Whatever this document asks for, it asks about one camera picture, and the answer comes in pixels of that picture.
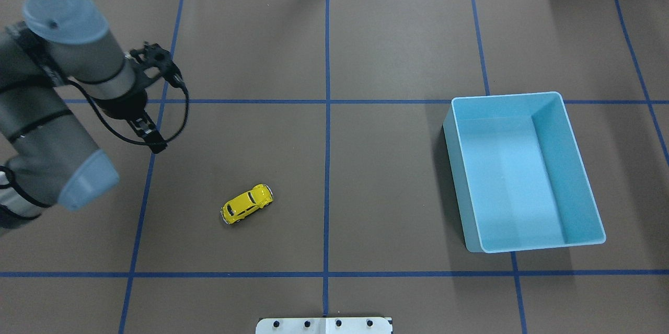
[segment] light blue plastic bin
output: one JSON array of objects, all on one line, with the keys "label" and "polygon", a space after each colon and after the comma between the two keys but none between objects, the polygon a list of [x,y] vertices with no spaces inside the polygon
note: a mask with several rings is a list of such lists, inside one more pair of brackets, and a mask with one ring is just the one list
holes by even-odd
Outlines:
[{"label": "light blue plastic bin", "polygon": [[559,93],[455,98],[444,133],[468,250],[606,240]]}]

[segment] blue grid line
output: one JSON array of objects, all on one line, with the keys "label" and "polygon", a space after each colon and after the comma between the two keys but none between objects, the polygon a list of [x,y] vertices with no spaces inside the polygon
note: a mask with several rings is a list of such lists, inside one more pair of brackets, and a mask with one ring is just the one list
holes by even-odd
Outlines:
[{"label": "blue grid line", "polygon": [[329,311],[330,270],[330,0],[325,0],[325,189],[323,198],[323,317]]},{"label": "blue grid line", "polygon": [[480,278],[480,277],[620,277],[669,275],[669,269],[612,270],[492,270],[492,271],[279,271],[279,272],[86,272],[3,271],[0,278]]},{"label": "blue grid line", "polygon": [[669,275],[669,269],[643,270],[525,270],[519,271],[521,277],[560,277],[560,276],[616,276],[616,275]]},{"label": "blue grid line", "polygon": [[96,271],[3,271],[0,278],[127,278],[128,272]]},{"label": "blue grid line", "polygon": [[[476,28],[476,43],[478,43],[478,55],[481,60],[481,72],[483,74],[483,86],[486,89],[486,96],[490,95],[488,86],[488,70],[486,68],[486,57],[483,52],[483,41],[481,39],[481,29],[478,22],[478,10],[476,9],[476,0],[471,0],[471,11],[474,14],[474,25]],[[521,330],[527,334],[527,323],[525,320],[525,305],[523,304],[523,290],[521,289],[521,278],[518,276],[518,262],[516,261],[516,252],[511,251],[511,265],[513,266],[513,280],[516,286],[516,300],[518,301],[518,315],[521,320]]]},{"label": "blue grid line", "polygon": [[486,95],[490,95],[488,86],[488,69],[486,68],[486,58],[483,54],[483,41],[481,40],[481,29],[478,25],[478,10],[476,10],[476,0],[471,0],[471,12],[474,14],[474,27],[476,29],[476,43],[478,43],[478,58],[481,60],[481,74],[483,74],[483,86],[486,88]]},{"label": "blue grid line", "polygon": [[566,105],[646,105],[645,100],[564,100]]},{"label": "blue grid line", "polygon": [[[170,54],[172,56],[174,56],[175,48],[177,46],[177,36],[179,35],[179,24],[181,22],[182,9],[183,9],[183,0],[179,0],[179,8],[177,9],[177,19],[175,19],[174,32],[172,33],[172,45],[170,46]],[[158,120],[156,122],[156,128],[159,130],[160,130],[160,124],[163,120],[163,112],[165,110],[166,97],[167,97],[167,82],[163,84],[163,96],[161,98],[160,109],[158,110]],[[152,153],[151,158],[148,161],[148,171],[146,172],[146,182],[144,184],[142,207],[139,212],[137,231],[134,238],[134,247],[132,248],[130,275],[128,276],[125,298],[123,299],[123,309],[121,311],[121,318],[119,322],[119,334],[123,334],[125,330],[126,318],[128,316],[128,307],[130,305],[130,296],[132,294],[132,281],[134,279],[133,274],[137,264],[137,255],[139,253],[139,244],[142,238],[142,229],[144,227],[144,215],[146,213],[146,205],[148,204],[148,193],[151,190],[151,177],[153,176],[153,166],[155,164],[155,160],[156,160],[156,155]]]},{"label": "blue grid line", "polygon": [[285,272],[136,272],[136,278],[210,278],[210,279],[253,279],[253,278],[322,278],[320,271]]},{"label": "blue grid line", "polygon": [[523,289],[521,289],[521,277],[518,272],[518,260],[516,260],[516,252],[511,251],[511,265],[513,267],[513,281],[516,285],[516,300],[518,300],[518,314],[521,318],[521,331],[527,334],[527,322],[525,320],[525,304],[523,304]]},{"label": "blue grid line", "polygon": [[331,278],[513,277],[512,271],[333,271]]},{"label": "blue grid line", "polygon": [[[85,105],[86,99],[64,99],[69,105]],[[157,105],[183,105],[184,99],[148,99]],[[192,105],[448,105],[450,99],[191,99]],[[645,100],[564,100],[566,105],[647,105]],[[669,100],[650,100],[653,105],[669,105]]]},{"label": "blue grid line", "polygon": [[653,103],[650,100],[650,94],[648,94],[648,88],[645,86],[645,81],[643,80],[643,75],[641,74],[641,68],[639,67],[639,62],[636,59],[636,53],[634,53],[634,48],[631,45],[631,40],[629,39],[629,34],[627,31],[627,27],[625,25],[625,19],[623,18],[623,11],[620,8],[620,2],[619,0],[614,0],[616,3],[616,10],[618,12],[618,19],[620,20],[620,27],[623,31],[623,36],[625,36],[625,41],[627,42],[628,45],[628,50],[629,50],[629,55],[631,56],[631,60],[634,63],[634,70],[636,70],[636,75],[639,79],[639,83],[641,84],[641,88],[643,89],[643,96],[645,96],[645,100],[648,103],[648,110],[650,111],[650,117],[653,119],[653,124],[655,125],[655,132],[658,134],[658,138],[660,139],[660,145],[662,146],[662,152],[664,152],[664,160],[666,161],[667,165],[669,165],[669,152],[667,152],[667,146],[664,143],[664,137],[662,136],[662,130],[660,130],[660,124],[658,123],[658,119],[655,116],[655,110],[653,109]]}]

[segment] yellow toy car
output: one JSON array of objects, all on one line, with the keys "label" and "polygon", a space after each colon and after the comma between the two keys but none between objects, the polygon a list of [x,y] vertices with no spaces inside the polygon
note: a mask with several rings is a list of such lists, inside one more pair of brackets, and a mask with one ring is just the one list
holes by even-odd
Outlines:
[{"label": "yellow toy car", "polygon": [[270,187],[258,184],[246,193],[227,201],[221,208],[221,217],[226,224],[233,224],[264,208],[272,201],[274,196]]}]

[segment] light blue joint cap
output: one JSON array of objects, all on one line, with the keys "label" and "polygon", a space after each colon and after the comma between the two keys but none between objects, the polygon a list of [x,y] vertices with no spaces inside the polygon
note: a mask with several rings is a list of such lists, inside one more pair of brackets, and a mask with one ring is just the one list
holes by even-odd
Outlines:
[{"label": "light blue joint cap", "polygon": [[24,19],[38,36],[67,45],[98,41],[109,31],[93,0],[26,0]]},{"label": "light blue joint cap", "polygon": [[97,150],[70,177],[60,191],[58,203],[70,211],[79,210],[112,189],[119,180],[119,174],[105,151]]}]

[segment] metal plate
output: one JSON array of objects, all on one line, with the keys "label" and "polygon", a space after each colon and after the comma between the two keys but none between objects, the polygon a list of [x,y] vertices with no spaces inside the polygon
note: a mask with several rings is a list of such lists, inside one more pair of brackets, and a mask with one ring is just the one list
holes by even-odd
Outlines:
[{"label": "metal plate", "polygon": [[389,317],[262,319],[256,334],[279,333],[318,334],[392,334],[393,319]]}]

